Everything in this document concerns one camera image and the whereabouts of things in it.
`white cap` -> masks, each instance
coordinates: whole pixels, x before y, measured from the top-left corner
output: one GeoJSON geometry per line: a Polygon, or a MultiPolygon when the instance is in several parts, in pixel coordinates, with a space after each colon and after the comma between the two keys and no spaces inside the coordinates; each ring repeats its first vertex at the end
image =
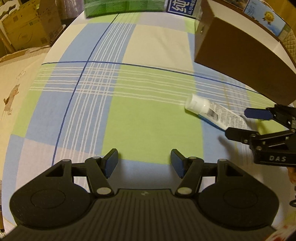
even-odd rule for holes
{"type": "Polygon", "coordinates": [[[208,99],[191,94],[186,101],[185,109],[195,114],[206,114],[210,108],[210,101],[208,99]]]}

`white tube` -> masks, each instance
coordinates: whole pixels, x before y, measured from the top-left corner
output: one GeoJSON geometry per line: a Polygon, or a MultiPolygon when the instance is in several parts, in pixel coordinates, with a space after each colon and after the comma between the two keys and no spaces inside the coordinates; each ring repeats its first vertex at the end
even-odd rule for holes
{"type": "Polygon", "coordinates": [[[223,130],[228,127],[247,129],[245,120],[231,110],[208,99],[197,95],[190,95],[186,101],[185,109],[201,115],[223,130]]]}

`plaid tablecloth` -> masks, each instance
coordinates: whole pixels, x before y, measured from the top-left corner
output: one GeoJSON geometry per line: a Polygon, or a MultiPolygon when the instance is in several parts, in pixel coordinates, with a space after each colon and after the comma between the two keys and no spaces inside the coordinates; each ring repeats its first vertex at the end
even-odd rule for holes
{"type": "MultiPolygon", "coordinates": [[[[274,103],[194,63],[193,55],[193,19],[162,12],[80,15],[46,56],[10,135],[2,192],[6,229],[15,225],[9,199],[16,189],[63,158],[82,162],[111,148],[121,158],[109,179],[115,190],[175,190],[180,179],[169,154],[177,148],[207,162],[227,158],[257,175],[283,203],[278,222],[287,217],[285,168],[254,166],[248,146],[228,141],[224,132],[184,110],[191,93],[237,114],[274,103]]],[[[272,122],[259,127],[281,130],[272,122]]],[[[85,178],[75,182],[87,188],[85,178]]]]}

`human hand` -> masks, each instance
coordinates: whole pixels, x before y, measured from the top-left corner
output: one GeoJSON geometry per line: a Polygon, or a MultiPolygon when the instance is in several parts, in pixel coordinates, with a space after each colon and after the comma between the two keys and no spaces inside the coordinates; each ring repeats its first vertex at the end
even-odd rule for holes
{"type": "Polygon", "coordinates": [[[296,185],[296,168],[287,167],[287,169],[288,169],[288,176],[289,176],[290,182],[296,185]]]}

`cartoon animal drawing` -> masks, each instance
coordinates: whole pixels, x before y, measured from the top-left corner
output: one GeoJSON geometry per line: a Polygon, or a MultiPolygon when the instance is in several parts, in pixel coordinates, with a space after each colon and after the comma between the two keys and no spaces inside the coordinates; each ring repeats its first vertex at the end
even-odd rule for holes
{"type": "Polygon", "coordinates": [[[13,100],[15,98],[15,96],[19,93],[18,92],[18,88],[19,88],[20,84],[16,85],[10,92],[9,96],[7,99],[4,99],[4,103],[5,103],[5,107],[4,107],[4,110],[3,110],[3,113],[2,113],[2,116],[1,116],[1,119],[3,118],[3,115],[5,117],[5,112],[6,112],[6,115],[11,115],[11,112],[12,112],[12,109],[11,109],[11,105],[13,103],[13,100]]]}
{"type": "Polygon", "coordinates": [[[270,25],[270,23],[272,23],[274,20],[274,15],[272,14],[272,12],[267,11],[267,12],[265,12],[264,18],[262,18],[262,19],[263,19],[263,21],[267,21],[267,24],[270,25]]]}

